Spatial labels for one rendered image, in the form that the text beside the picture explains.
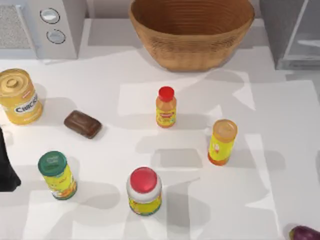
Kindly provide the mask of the red-capped orange bottle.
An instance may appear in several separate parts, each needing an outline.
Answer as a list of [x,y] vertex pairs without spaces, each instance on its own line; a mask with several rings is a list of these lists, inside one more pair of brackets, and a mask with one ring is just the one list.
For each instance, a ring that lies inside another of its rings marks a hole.
[[156,98],[156,123],[162,128],[172,127],[177,120],[177,99],[170,86],[158,90]]

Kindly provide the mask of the orange-lidded yellow can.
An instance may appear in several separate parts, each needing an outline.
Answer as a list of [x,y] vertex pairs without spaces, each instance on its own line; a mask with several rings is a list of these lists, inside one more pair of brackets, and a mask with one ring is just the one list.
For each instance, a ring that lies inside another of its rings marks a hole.
[[223,166],[228,162],[237,134],[237,125],[229,119],[220,119],[214,123],[207,154],[211,163]]

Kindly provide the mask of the red-lidded yellow jar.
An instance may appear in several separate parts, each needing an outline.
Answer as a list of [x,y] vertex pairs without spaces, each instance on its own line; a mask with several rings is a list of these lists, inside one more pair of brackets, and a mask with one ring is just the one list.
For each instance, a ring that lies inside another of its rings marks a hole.
[[151,168],[136,168],[126,182],[130,209],[140,216],[155,214],[162,205],[162,180]]

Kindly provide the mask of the brown bread loaf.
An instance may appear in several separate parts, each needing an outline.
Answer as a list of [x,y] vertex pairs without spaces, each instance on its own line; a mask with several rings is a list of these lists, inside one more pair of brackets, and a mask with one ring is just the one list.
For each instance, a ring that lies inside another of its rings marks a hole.
[[103,127],[100,121],[79,110],[73,110],[63,123],[87,139],[93,139]]

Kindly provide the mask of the brown woven basket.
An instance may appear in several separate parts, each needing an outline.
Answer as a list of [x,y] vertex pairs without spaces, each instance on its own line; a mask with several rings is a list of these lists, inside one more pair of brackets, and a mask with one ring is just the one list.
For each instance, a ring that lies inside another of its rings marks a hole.
[[219,67],[255,18],[249,0],[132,0],[128,13],[147,52],[173,72]]

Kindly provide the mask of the green-lidded yellow can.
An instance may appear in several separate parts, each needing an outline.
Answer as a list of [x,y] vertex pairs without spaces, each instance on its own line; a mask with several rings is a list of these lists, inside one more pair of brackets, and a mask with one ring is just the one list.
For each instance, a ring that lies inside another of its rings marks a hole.
[[68,200],[76,193],[77,182],[62,152],[46,152],[38,160],[37,167],[55,199]]

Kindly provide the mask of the round microwave knob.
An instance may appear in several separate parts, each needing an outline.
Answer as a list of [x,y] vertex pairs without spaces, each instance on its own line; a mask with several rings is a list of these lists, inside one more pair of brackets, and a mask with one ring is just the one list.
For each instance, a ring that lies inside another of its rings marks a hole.
[[60,14],[54,8],[42,9],[39,15],[40,18],[47,24],[56,24],[60,20]]
[[65,34],[58,29],[47,31],[46,37],[51,43],[56,45],[63,44],[66,41]]

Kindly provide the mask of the large yellow can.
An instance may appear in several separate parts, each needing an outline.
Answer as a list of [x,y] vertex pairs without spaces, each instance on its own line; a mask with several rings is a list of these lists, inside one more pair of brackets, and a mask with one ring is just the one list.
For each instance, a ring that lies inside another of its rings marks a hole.
[[0,72],[0,105],[15,125],[33,123],[43,112],[30,75],[20,68]]

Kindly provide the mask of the pale microwave oven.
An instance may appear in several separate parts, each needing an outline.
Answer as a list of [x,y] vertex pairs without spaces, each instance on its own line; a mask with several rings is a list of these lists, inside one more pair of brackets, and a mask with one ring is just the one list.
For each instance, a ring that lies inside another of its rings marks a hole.
[[[56,24],[41,19],[48,8],[58,11]],[[77,59],[87,13],[86,0],[0,0],[0,59]],[[47,39],[54,29],[65,34],[64,43]]]

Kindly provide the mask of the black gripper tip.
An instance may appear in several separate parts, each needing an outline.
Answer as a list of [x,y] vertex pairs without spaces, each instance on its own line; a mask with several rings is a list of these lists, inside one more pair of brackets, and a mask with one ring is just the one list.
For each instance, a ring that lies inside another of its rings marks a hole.
[[3,130],[0,127],[0,192],[13,192],[21,183],[10,163]]

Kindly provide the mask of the purple eggplant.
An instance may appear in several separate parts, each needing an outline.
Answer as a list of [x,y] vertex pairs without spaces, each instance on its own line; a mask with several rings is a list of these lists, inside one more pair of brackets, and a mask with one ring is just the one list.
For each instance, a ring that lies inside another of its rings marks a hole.
[[290,240],[320,240],[320,232],[313,228],[298,225],[289,232]]

